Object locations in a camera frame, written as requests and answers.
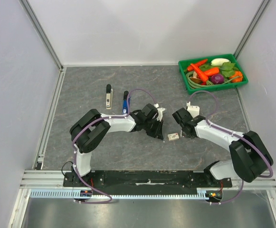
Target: carrot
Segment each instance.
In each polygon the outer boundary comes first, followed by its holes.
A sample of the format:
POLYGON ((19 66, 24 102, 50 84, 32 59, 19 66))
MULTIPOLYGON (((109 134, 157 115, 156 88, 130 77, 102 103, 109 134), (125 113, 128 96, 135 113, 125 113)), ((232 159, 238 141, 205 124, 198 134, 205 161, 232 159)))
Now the carrot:
POLYGON ((212 69, 203 71, 203 73, 205 73, 205 75, 211 77, 213 75, 219 74, 219 68, 218 67, 214 67, 212 69))
POLYGON ((209 80, 209 77, 202 70, 200 70, 199 67, 197 67, 193 63, 191 63, 190 65, 194 69, 194 71, 197 73, 197 75, 199 76, 199 78, 202 80, 202 82, 206 82, 206 81, 209 80))
MULTIPOLYGON (((197 67, 200 67, 201 65, 205 64, 207 61, 208 61, 208 59, 206 58, 204 60, 199 61, 198 63, 195 63, 195 65, 197 67)), ((193 68, 191 66, 188 66, 187 71, 193 71, 193 68)))

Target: white eggplant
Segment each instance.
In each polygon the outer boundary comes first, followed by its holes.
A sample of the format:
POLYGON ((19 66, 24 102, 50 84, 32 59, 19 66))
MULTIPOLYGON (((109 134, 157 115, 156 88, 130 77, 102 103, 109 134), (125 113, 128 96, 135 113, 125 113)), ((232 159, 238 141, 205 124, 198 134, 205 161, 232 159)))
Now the white eggplant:
POLYGON ((220 67, 222 66, 222 64, 224 63, 229 63, 230 61, 226 58, 215 58, 211 61, 211 65, 214 66, 214 67, 220 67))

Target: black cap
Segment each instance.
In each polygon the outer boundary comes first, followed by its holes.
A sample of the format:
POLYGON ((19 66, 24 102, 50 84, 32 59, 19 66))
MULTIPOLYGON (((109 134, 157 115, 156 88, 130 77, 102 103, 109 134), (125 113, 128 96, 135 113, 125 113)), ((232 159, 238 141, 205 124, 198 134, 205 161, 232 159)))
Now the black cap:
POLYGON ((127 96, 128 96, 128 91, 127 90, 125 90, 124 91, 124 95, 123 95, 123 100, 127 100, 127 96))
POLYGON ((107 86, 106 86, 106 93, 107 94, 111 93, 111 84, 107 84, 107 86))

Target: red wire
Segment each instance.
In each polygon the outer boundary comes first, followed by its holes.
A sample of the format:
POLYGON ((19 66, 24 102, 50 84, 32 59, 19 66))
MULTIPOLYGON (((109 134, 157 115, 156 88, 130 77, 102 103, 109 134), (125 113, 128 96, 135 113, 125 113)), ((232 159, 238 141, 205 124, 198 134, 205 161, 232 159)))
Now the red wire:
POLYGON ((222 189, 223 189, 223 182, 220 181, 220 184, 221 184, 221 188, 220 188, 219 192, 222 192, 222 189))

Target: blue clip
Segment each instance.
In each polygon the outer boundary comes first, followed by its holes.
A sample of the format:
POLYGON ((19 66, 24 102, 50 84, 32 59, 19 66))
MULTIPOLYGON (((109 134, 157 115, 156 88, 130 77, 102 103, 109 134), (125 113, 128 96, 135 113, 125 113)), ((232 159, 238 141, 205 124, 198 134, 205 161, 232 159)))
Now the blue clip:
POLYGON ((128 96, 128 91, 124 91, 124 95, 123 95, 123 114, 128 113, 128 107, 127 107, 127 96, 128 96))

